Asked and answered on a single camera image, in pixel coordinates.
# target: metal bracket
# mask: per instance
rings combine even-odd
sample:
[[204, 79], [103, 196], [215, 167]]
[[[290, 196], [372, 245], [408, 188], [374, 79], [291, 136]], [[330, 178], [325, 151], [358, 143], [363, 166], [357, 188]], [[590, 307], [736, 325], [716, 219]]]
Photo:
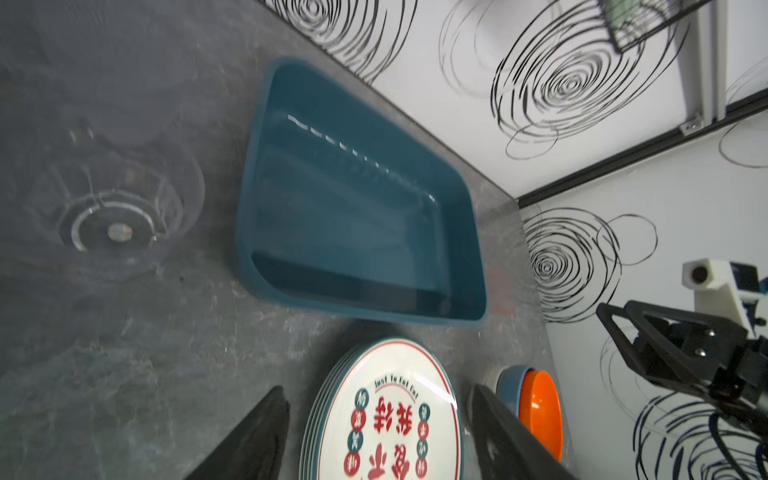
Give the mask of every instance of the metal bracket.
[[680, 131], [683, 132], [684, 137], [687, 137], [688, 135], [698, 133], [705, 126], [701, 115], [696, 114], [693, 120], [689, 120], [680, 126]]
[[[701, 127], [725, 118], [727, 10], [725, 0], [707, 3], [696, 10], [696, 30], [699, 60], [699, 89]], [[698, 126], [687, 131], [698, 131]]]

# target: wire basket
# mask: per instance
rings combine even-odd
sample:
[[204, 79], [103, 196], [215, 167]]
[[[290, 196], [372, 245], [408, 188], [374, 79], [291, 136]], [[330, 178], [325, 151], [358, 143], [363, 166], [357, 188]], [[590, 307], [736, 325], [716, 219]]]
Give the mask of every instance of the wire basket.
[[599, 0], [611, 42], [623, 53], [712, 0]]

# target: white wall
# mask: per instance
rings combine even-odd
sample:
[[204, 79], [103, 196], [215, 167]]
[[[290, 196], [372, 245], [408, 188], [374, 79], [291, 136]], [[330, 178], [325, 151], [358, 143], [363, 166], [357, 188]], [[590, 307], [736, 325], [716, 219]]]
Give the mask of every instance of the white wall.
[[[598, 0], [263, 1], [516, 197], [693, 110], [687, 19], [618, 55]], [[768, 2], [723, 1], [735, 101], [768, 86]]]
[[[637, 443], [633, 448], [633, 439], [645, 439], [640, 458], [648, 478], [673, 478], [678, 454], [683, 459], [680, 477], [688, 478], [688, 460], [714, 447], [706, 433], [708, 407], [688, 406], [664, 415], [672, 406], [691, 401], [682, 395], [650, 409], [643, 428], [634, 431], [638, 417], [648, 412], [649, 401], [667, 392], [639, 379], [624, 365], [591, 313], [594, 303], [609, 299], [618, 306], [640, 300], [693, 309], [692, 292], [680, 283], [681, 265], [702, 257], [752, 263], [762, 276], [768, 276], [768, 169], [732, 162], [768, 167], [768, 113], [523, 211], [542, 301], [550, 307], [549, 319], [559, 322], [550, 323], [548, 333], [583, 478], [644, 478], [642, 472], [636, 473], [638, 448]], [[651, 251], [646, 260], [630, 266]], [[559, 268], [576, 263], [581, 268], [572, 276], [568, 269]], [[592, 275], [587, 280], [590, 264]], [[574, 293], [574, 286], [583, 288], [577, 295], [564, 294], [569, 288]], [[633, 339], [635, 331], [628, 329], [627, 334]], [[707, 414], [685, 416], [696, 411]], [[672, 424], [675, 428], [668, 432], [671, 419], [680, 419], [680, 424]], [[685, 436], [672, 451], [682, 432], [691, 427], [696, 427], [697, 435]], [[720, 427], [727, 429], [723, 422]], [[665, 438], [664, 454], [657, 457]], [[694, 448], [701, 439], [705, 442]], [[733, 437], [727, 442], [734, 451], [754, 452], [756, 446]], [[736, 455], [745, 465], [753, 465], [753, 457]], [[657, 458], [658, 476], [654, 474]], [[719, 452], [698, 458], [692, 467], [694, 478], [700, 477], [702, 465], [720, 460]]]

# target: orange bowl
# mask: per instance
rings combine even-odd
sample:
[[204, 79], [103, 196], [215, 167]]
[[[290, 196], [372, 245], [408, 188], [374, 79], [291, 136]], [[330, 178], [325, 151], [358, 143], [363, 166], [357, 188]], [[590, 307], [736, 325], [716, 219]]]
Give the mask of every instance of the orange bowl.
[[563, 415], [554, 380], [536, 370], [525, 374], [518, 418], [558, 462], [563, 459]]

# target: black trim strip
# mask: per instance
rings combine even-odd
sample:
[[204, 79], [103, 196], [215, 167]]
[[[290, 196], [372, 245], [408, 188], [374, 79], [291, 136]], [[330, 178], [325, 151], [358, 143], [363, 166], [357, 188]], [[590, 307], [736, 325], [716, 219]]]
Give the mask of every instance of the black trim strip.
[[615, 154], [612, 157], [599, 161], [594, 165], [590, 165], [573, 174], [562, 177], [560, 180], [552, 182], [549, 185], [544, 185], [541, 188], [537, 188], [530, 193], [522, 195], [518, 198], [518, 205], [520, 208], [530, 207], [549, 197], [561, 194], [566, 190], [586, 184], [587, 182], [603, 177], [604, 175], [612, 174], [624, 167], [636, 164], [646, 158], [653, 157], [670, 148], [682, 145], [688, 141], [699, 138], [702, 135], [708, 134], [711, 131], [766, 109], [768, 109], [768, 88], [728, 105], [723, 120], [716, 121], [710, 126], [702, 128], [695, 134], [684, 136], [679, 128], [670, 130], [658, 137], [651, 138], [649, 141], [645, 141], [635, 147], [620, 152], [619, 154]]
[[[637, 3], [636, 8], [652, 8], [653, 10], [656, 10], [658, 14], [662, 18], [664, 18], [664, 21], [653, 27], [651, 30], [646, 31], [642, 35], [640, 35], [637, 38], [633, 38], [632, 41], [629, 43], [626, 43], [624, 45], [619, 45], [618, 40], [616, 39], [616, 28], [611, 27], [611, 23], [608, 21], [608, 16], [606, 15], [606, 7], [607, 7], [607, 0], [600, 0], [598, 4], [600, 4], [600, 13], [603, 17], [603, 23], [605, 23], [605, 28], [608, 30], [608, 36], [611, 38], [611, 44], [614, 46], [614, 50], [616, 51], [617, 55], [621, 55], [622, 53], [626, 52], [630, 48], [633, 48], [638, 43], [645, 41], [649, 37], [657, 34], [658, 32], [664, 30], [665, 28], [668, 28], [670, 25], [677, 23], [682, 19], [682, 17], [686, 17], [690, 15], [691, 13], [695, 12], [699, 8], [705, 6], [707, 3], [711, 2], [712, 0], [698, 0], [697, 2], [691, 2], [690, 5], [688, 5], [685, 8], [681, 8], [677, 13], [674, 15], [669, 16], [668, 18], [665, 17], [666, 14], [669, 12], [661, 12], [657, 9], [657, 7], [654, 7], [653, 4], [649, 5], [642, 5], [640, 2]], [[624, 26], [628, 20], [631, 20], [634, 17], [634, 14], [630, 15], [630, 17], [626, 20], [624, 20], [624, 23], [622, 26]], [[640, 28], [635, 28], [633, 33], [635, 33], [637, 30], [640, 30]]]

